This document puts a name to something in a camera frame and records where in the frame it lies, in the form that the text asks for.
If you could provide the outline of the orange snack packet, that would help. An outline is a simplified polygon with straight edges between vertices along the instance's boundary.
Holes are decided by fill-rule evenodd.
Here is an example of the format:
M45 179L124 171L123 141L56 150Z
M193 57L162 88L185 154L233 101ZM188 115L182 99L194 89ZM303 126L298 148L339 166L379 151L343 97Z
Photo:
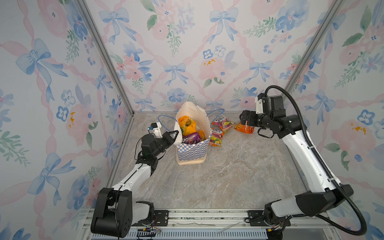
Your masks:
M255 129L255 127L248 126L248 125L243 125L241 123L238 123L235 126L235 130L237 130L237 131L239 131L241 133L245 133L245 134L253 134L254 133L254 129Z

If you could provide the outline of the yellow mango gummy bag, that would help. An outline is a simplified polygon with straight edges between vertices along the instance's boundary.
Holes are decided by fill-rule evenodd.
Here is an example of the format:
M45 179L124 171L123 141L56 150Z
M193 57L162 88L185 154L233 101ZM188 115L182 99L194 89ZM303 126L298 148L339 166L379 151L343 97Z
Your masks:
M183 136L189 136L197 132L196 122L188 116L182 116L181 118L179 118L178 123Z
M198 131L198 134L200 136L200 141L206 140L205 134L203 130Z

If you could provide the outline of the purple fruit candy pack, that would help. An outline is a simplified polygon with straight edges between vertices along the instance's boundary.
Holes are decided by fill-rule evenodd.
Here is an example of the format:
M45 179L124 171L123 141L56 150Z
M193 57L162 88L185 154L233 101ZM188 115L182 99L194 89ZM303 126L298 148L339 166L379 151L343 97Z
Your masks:
M198 132L192 133L187 136L183 136L182 143L187 145L194 145L201 142Z

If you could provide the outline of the pink fruit candy pack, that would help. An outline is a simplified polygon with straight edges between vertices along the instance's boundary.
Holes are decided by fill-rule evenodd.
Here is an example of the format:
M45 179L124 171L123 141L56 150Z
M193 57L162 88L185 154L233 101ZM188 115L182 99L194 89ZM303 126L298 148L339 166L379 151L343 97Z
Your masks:
M221 116L213 121L212 126L216 130L227 133L234 126L234 123L229 121L225 116Z

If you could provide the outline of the orange fruit candy pack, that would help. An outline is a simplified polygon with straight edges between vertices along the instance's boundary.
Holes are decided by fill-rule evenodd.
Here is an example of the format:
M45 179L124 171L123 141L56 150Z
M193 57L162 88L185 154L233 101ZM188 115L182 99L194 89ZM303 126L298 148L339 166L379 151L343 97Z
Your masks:
M213 147L221 147L224 132L221 130L213 129L210 137L210 145Z

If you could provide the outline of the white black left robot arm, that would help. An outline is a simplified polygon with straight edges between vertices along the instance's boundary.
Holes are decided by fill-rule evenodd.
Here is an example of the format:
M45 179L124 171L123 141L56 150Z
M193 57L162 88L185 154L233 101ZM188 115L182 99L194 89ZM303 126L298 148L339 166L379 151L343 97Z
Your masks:
M134 194L155 172L159 159L180 135L178 130L165 132L161 137L147 134L141 138L141 151L136 154L134 168L119 183L99 191L91 233L124 238L131 226L152 226L155 223L155 207L151 202L133 203Z

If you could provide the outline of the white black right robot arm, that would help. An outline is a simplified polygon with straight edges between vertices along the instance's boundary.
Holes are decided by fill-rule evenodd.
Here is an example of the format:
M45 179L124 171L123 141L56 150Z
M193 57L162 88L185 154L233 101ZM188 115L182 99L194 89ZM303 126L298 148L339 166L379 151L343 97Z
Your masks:
M354 193L350 185L343 185L336 177L329 177L326 170L307 143L309 132L297 115L286 115L282 96L266 97L259 94L255 111L243 111L242 124L271 130L281 139L302 170L307 192L265 205L262 221L277 225L289 216L313 217L345 202Z

